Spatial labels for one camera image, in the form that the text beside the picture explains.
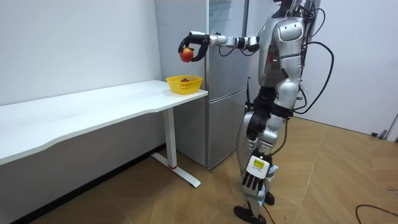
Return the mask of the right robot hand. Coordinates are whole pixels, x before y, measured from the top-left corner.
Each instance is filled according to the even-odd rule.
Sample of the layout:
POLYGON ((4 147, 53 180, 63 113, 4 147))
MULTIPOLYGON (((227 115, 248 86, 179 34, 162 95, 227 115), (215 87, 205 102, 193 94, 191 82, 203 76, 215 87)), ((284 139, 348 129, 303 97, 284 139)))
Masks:
POLYGON ((180 43, 178 47, 178 54, 181 61, 197 62, 200 61, 207 53, 210 45, 210 36, 208 34, 194 34, 190 32, 180 43), (194 49, 190 48, 190 44, 200 45, 199 51, 196 56, 193 55, 194 49))

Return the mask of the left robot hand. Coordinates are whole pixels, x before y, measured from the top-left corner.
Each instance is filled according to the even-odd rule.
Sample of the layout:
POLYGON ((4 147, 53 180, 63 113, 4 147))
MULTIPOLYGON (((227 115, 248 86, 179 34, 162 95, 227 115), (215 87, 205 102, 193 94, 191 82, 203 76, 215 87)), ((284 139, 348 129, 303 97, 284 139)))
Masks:
POLYGON ((260 191, 267 181, 271 181, 278 170, 277 165, 272 164, 270 156, 252 155, 243 172, 242 185, 251 190, 260 191))

